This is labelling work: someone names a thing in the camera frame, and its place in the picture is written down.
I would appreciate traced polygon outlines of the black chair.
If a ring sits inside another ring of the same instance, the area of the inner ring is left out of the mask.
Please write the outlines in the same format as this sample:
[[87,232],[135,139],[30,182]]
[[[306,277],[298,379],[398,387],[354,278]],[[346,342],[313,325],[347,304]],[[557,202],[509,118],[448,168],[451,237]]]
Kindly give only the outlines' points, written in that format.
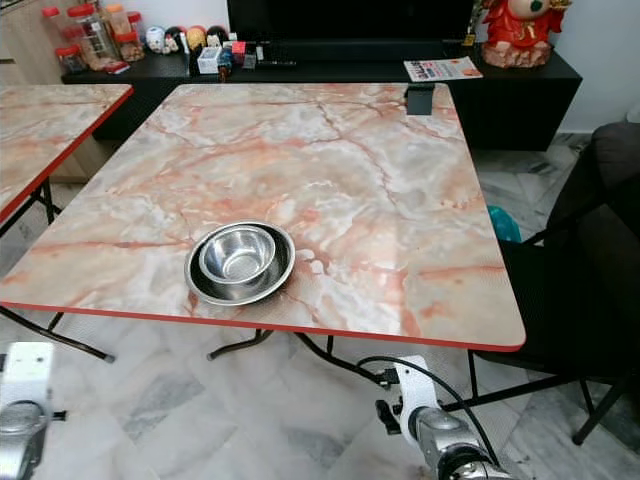
[[547,228],[499,246],[526,340],[515,352],[468,355],[544,378],[470,402],[504,401],[571,381],[605,383],[600,401],[585,401],[588,420],[571,436],[580,445],[623,393],[640,388],[640,123],[596,129]]

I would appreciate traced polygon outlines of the black table clamp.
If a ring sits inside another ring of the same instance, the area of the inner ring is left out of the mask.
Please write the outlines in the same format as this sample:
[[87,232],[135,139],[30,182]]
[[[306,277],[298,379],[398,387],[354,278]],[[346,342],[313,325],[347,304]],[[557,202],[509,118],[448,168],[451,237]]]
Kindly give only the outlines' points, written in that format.
[[411,116],[430,116],[434,109],[434,83],[411,83],[404,91],[404,108]]

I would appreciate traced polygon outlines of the red fortune god statue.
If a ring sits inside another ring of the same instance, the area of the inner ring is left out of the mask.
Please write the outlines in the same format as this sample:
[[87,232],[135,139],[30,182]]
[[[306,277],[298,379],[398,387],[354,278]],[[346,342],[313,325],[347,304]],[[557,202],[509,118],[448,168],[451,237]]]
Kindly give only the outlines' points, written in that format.
[[481,50],[490,67],[534,68],[552,54],[550,33],[562,31],[572,0],[483,0],[488,9],[486,42]]

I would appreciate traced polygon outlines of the printed magazine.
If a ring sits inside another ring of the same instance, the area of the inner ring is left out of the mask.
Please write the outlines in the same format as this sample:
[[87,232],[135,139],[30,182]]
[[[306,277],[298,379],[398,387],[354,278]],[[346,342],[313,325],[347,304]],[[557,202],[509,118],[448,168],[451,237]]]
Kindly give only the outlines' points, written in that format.
[[471,58],[403,61],[412,82],[461,81],[483,78]]

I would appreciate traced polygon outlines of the small white box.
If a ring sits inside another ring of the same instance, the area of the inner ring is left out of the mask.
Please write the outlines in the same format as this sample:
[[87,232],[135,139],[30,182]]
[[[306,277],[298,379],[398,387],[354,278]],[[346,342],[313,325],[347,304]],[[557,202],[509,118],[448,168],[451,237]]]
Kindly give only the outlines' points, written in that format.
[[221,65],[221,49],[220,46],[207,46],[197,56],[196,65],[198,73],[201,76],[214,76],[219,73]]

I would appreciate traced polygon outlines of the small steel bowl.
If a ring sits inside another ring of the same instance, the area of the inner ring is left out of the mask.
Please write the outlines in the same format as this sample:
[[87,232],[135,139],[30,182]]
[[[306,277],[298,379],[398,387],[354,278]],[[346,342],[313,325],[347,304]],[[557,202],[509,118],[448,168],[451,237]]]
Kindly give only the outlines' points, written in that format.
[[255,282],[273,265],[276,242],[262,227],[228,225],[211,232],[197,248],[196,264],[211,282],[242,285]]

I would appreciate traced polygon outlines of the round steel plate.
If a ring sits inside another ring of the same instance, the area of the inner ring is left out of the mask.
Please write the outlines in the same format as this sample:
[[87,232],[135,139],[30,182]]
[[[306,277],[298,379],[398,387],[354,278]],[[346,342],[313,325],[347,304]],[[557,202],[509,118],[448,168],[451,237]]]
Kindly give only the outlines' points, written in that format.
[[[276,252],[273,262],[264,274],[257,278],[255,282],[242,285],[228,285],[211,282],[196,264],[197,248],[202,246],[209,237],[211,232],[215,232],[228,225],[236,224],[252,224],[256,227],[262,227],[276,242]],[[282,228],[275,227],[273,224],[264,223],[264,221],[234,221],[221,225],[221,227],[211,230],[204,238],[196,243],[196,246],[189,251],[186,260],[186,284],[193,294],[196,294],[200,300],[210,303],[210,305],[218,306],[241,306],[251,305],[253,302],[265,300],[271,293],[279,291],[283,287],[292,274],[294,266],[294,242],[287,232]]]

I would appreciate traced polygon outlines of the large red lidded jar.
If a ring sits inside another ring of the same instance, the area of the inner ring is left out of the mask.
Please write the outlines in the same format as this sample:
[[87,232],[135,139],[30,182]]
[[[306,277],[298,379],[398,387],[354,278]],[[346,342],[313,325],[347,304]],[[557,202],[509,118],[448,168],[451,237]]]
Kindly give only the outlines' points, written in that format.
[[106,27],[95,6],[70,6],[67,14],[74,26],[79,28],[79,45],[86,55],[86,63],[92,70],[114,70],[122,64],[122,59],[115,50],[110,29]]

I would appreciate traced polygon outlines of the teal plastic object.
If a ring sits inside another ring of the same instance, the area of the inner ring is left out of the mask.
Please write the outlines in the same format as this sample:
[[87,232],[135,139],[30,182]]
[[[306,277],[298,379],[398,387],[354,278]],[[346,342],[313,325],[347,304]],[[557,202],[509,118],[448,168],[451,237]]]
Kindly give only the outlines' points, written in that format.
[[499,241],[509,243],[521,243],[524,241],[520,225],[503,207],[488,205],[486,206],[486,211],[488,211],[490,223],[493,225],[495,237]]

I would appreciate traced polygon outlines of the small red lidded jar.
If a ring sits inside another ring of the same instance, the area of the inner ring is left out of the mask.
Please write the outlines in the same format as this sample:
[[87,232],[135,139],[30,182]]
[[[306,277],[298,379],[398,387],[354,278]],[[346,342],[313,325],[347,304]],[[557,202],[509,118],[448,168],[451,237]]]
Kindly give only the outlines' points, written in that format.
[[84,63],[81,47],[77,45],[55,47],[54,52],[61,72],[64,74],[76,74],[88,70],[88,65]]

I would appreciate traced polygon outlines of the black television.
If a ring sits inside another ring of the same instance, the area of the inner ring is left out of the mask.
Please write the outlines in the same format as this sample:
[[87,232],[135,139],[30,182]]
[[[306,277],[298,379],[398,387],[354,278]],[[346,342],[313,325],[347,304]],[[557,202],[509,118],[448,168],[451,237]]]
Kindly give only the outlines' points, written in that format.
[[269,40],[461,40],[474,0],[227,0],[230,27]]

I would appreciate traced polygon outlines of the light wooden cabinet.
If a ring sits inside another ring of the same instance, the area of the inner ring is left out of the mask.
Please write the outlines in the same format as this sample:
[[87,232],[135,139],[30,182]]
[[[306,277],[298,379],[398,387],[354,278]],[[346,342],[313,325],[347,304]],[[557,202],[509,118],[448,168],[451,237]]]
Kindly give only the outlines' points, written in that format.
[[60,84],[55,45],[45,31],[42,9],[61,0],[1,0],[1,86]]

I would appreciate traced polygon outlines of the black metal table legs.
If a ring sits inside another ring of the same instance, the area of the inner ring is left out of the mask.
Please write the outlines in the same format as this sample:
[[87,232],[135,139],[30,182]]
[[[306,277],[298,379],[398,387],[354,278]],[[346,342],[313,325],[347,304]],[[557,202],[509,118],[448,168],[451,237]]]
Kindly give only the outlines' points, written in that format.
[[[221,355],[227,355],[230,352],[236,352],[238,349],[246,349],[253,346],[259,346],[260,343],[265,342],[266,339],[273,334],[271,330],[262,330],[257,329],[255,333],[253,333],[253,337],[248,340],[242,340],[242,342],[236,342],[232,344],[228,344],[228,346],[223,346],[215,351],[207,353],[206,358],[209,361],[214,361],[215,358],[218,358]],[[349,372],[355,372],[355,374],[360,375],[361,378],[365,378],[366,380],[372,381],[372,383],[379,383],[379,376],[374,374],[374,372],[370,372],[369,370],[362,369],[362,367],[357,366],[355,364],[349,364],[349,362],[342,360],[342,358],[335,357],[332,353],[333,347],[333,335],[329,335],[326,338],[326,347],[321,348],[319,344],[316,344],[314,340],[312,340],[308,335],[303,333],[294,334],[298,339],[302,340],[302,343],[310,349],[314,355],[320,358],[320,360],[324,360],[328,362],[330,365],[334,365],[339,367],[339,369],[344,369]]]
[[[22,218],[26,212],[31,209],[33,205],[41,204],[45,207],[47,223],[52,224],[55,216],[60,214],[61,209],[59,206],[55,205],[54,198],[52,198],[52,191],[49,184],[49,180],[41,180],[38,183],[38,187],[32,193],[29,193],[27,200],[23,202],[22,205],[18,207],[17,210],[13,212],[12,215],[9,216],[8,219],[1,224],[0,234],[4,236],[5,233],[8,233],[8,230],[13,227],[17,221]],[[100,360],[106,362],[106,364],[113,364],[115,361],[115,356],[110,355],[110,353],[102,352],[101,349],[93,348],[92,346],[87,346],[86,343],[79,342],[79,340],[72,339],[69,337],[65,337],[65,335],[60,335],[55,333],[55,326],[58,325],[61,321],[61,317],[63,317],[64,312],[56,312],[50,324],[47,326],[40,326],[37,323],[32,323],[31,320],[26,319],[26,317],[20,316],[19,314],[15,314],[13,310],[9,310],[8,307],[0,306],[0,314],[5,317],[9,317],[10,320],[13,320],[14,323],[24,326],[32,332],[42,335],[42,337],[49,338],[50,340],[55,340],[55,342],[63,343],[64,346],[69,346],[70,348],[79,349],[87,355],[100,358]]]

